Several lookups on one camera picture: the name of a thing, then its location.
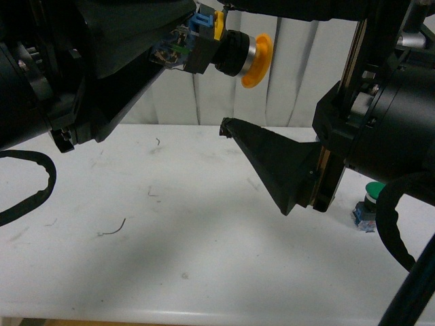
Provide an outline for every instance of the black cable sleeve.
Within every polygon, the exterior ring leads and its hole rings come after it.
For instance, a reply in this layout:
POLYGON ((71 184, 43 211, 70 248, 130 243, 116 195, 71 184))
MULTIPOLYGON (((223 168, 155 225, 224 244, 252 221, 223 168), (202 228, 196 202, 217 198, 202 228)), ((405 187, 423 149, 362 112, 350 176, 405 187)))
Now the black cable sleeve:
POLYGON ((0 158, 16 158, 19 160, 35 162, 44 167, 49 175, 47 188, 39 190, 36 194, 0 213, 0 226, 3 226, 19 219, 27 213, 30 213, 41 206, 51 196, 54 185, 56 184, 56 167, 47 155, 36 151, 0 151, 0 158))
POLYGON ((412 173, 388 183, 379 194, 376 206, 376 226, 387 250, 406 270, 410 271, 415 259, 408 253, 397 226, 399 214, 396 206, 406 193, 424 191, 435 187, 435 177, 430 172, 412 173))

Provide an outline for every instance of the metal screw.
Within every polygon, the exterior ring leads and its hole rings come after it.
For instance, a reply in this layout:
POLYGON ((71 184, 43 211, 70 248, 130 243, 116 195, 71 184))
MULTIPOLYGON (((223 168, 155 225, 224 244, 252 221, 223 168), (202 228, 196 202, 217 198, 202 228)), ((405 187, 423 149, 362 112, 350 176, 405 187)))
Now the metal screw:
POLYGON ((375 84, 375 85, 373 85, 373 87, 368 91, 368 93, 369 93, 371 96, 374 96, 374 95, 376 95, 376 94, 378 93, 378 91, 379 91, 379 85, 378 85, 378 84, 375 84))
POLYGON ((23 71, 23 72, 27 72, 27 71, 30 71, 30 69, 27 67, 27 65, 24 63, 24 61, 23 60, 18 60, 18 66, 21 68, 21 70, 23 71))

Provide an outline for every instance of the black cable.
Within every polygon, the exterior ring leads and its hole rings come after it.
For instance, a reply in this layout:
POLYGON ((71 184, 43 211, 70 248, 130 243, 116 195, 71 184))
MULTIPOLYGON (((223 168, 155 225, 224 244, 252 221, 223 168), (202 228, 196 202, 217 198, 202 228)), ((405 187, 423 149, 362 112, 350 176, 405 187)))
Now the black cable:
POLYGON ((388 183, 376 203, 376 227, 379 236, 388 251, 408 271, 414 266, 415 260, 400 237, 396 206, 404 194, 429 193, 429 189, 435 189, 435 177, 431 172, 411 173, 388 183))
POLYGON ((412 326, 435 291, 435 235, 411 269, 379 326, 412 326))
POLYGON ((0 213, 0 226, 3 226, 30 213, 50 197, 56 183, 56 167, 47 155, 36 151, 0 151, 0 158, 17 158, 19 160, 35 162, 43 166, 49 175, 47 188, 39 190, 36 194, 0 213))

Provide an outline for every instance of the wire scrap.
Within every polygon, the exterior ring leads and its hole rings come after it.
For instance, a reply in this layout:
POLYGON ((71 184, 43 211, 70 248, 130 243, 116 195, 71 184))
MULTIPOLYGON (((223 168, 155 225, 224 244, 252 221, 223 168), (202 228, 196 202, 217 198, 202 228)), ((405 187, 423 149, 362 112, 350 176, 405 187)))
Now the wire scrap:
POLYGON ((118 233, 118 232, 122 229, 122 227, 124 226, 124 223, 125 223, 126 220, 127 220, 127 219, 124 219, 124 221, 122 221, 122 224, 121 224, 120 228, 117 229, 116 231, 109 232, 109 233, 98 233, 98 236, 106 236, 106 235, 109 235, 109 234, 115 234, 115 233, 118 233))

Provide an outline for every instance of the white tabletop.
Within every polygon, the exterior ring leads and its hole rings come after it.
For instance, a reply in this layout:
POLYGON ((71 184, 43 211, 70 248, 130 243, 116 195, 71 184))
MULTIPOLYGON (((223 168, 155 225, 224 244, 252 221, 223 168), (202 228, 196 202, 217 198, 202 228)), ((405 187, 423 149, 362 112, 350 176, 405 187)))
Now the white tabletop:
MULTIPOLYGON (((297 206, 284 217, 218 127, 119 126, 71 153, 48 136, 18 148, 51 156, 58 182, 43 206, 0 228, 0 316, 367 326, 406 276, 350 218, 369 179, 347 171, 327 213, 297 206)), ((0 160, 0 209, 45 186, 43 168, 0 160)), ((412 198, 399 207, 418 255, 435 210, 412 198)), ((435 325, 433 302, 421 320, 435 325)))

